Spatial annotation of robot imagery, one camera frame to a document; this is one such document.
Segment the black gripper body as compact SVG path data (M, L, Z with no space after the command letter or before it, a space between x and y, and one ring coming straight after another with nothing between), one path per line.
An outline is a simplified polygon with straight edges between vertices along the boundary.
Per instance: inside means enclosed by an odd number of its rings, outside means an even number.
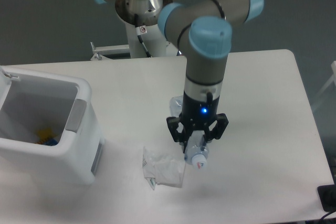
M204 126L210 126L217 119L217 108L219 98L214 99L210 104L201 102L183 93L182 112L180 122L184 126L184 131L203 130Z

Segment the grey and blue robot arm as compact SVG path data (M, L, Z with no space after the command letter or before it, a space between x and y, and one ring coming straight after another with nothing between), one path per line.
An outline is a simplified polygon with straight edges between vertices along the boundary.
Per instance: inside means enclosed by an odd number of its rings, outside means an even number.
M95 0L113 3L124 22L132 58L161 57L171 43L187 59L182 110L167 118L173 140L187 147L193 132L202 146L223 135L228 119L217 113L232 27L261 14L264 0L205 0L186 7L173 0Z

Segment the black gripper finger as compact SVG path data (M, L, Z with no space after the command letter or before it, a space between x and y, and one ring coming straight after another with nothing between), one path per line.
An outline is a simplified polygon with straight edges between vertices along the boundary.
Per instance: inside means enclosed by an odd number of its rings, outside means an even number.
M204 124L204 140L202 142L202 150L204 150L207 143L211 142L213 139L219 140L229 124L225 113L217 114L215 121L216 124L212 130L209 129L209 125L207 123Z
M174 142L179 143L185 153L188 140L194 131L194 121L185 116L171 116L166 118L166 122Z

